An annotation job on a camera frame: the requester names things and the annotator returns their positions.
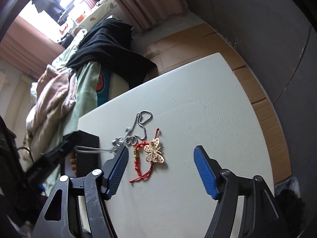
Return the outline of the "gold butterfly brooch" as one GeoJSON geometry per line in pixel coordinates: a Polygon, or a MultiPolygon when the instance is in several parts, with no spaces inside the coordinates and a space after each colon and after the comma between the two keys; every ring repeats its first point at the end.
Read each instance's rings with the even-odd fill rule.
{"type": "Polygon", "coordinates": [[[146,152],[146,161],[149,163],[163,163],[164,157],[160,152],[160,139],[155,138],[144,146],[144,151],[146,152]]]}

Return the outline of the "black jewelry box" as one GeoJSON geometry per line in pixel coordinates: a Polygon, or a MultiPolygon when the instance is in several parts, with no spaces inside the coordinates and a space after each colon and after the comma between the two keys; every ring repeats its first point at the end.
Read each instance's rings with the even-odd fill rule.
{"type": "MultiPolygon", "coordinates": [[[[93,134],[76,131],[75,145],[89,148],[99,148],[99,137],[93,134]]],[[[85,177],[92,170],[98,168],[97,153],[84,153],[71,151],[65,159],[61,161],[61,175],[68,175],[71,178],[85,177]]]]}

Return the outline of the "pink fleece blanket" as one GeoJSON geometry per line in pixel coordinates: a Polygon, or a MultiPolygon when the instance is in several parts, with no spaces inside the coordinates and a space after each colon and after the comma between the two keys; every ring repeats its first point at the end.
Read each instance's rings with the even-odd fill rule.
{"type": "Polygon", "coordinates": [[[48,65],[36,86],[36,101],[26,118],[26,140],[33,157],[46,153],[61,120],[76,104],[77,78],[70,68],[48,65]]]}

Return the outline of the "green bed sheet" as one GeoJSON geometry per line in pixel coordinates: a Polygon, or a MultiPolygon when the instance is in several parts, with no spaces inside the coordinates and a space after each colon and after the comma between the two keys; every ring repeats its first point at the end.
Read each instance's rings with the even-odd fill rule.
{"type": "MultiPolygon", "coordinates": [[[[79,43],[86,34],[86,29],[81,29],[71,41],[70,45],[49,65],[55,69],[66,67],[68,60],[77,52],[79,43]]],[[[76,104],[61,120],[46,153],[60,144],[65,135],[77,130],[78,120],[81,116],[97,107],[96,86],[100,74],[100,64],[97,62],[89,62],[81,66],[79,70],[73,71],[77,78],[76,104]]]]}

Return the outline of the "left pink curtain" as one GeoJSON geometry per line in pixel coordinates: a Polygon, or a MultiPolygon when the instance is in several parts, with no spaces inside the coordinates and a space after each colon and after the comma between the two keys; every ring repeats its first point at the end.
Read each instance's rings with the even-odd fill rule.
{"type": "Polygon", "coordinates": [[[64,48],[17,16],[1,41],[1,59],[38,79],[64,48]]]}

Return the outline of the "black knitted garment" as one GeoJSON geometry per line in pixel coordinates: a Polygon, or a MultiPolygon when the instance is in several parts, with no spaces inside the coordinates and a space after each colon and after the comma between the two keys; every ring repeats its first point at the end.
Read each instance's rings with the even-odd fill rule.
{"type": "Polygon", "coordinates": [[[107,18],[87,32],[66,67],[78,70],[89,62],[97,62],[120,76],[133,89],[143,84],[156,64],[132,51],[131,42],[132,25],[116,18],[107,18]]]}

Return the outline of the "flattened cardboard on floor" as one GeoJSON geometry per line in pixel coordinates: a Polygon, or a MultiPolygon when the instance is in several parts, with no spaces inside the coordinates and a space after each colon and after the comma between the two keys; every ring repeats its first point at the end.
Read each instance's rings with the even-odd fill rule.
{"type": "Polygon", "coordinates": [[[291,174],[277,114],[238,53],[207,24],[145,47],[156,63],[165,133],[180,135],[240,174],[279,184],[291,174]]]}

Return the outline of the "dark grey wardrobe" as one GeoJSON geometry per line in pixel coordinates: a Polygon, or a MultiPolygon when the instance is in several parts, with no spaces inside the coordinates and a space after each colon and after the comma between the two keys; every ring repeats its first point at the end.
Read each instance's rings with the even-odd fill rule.
{"type": "Polygon", "coordinates": [[[238,51],[281,122],[292,172],[316,202],[316,0],[186,0],[238,51]]]}

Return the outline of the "white patterned pillow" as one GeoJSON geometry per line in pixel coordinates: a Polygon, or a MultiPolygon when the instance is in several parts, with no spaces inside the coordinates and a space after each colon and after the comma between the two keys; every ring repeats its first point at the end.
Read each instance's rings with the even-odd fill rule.
{"type": "Polygon", "coordinates": [[[98,24],[116,7],[115,0],[100,0],[89,12],[85,12],[84,19],[79,23],[81,29],[90,30],[98,24]]]}

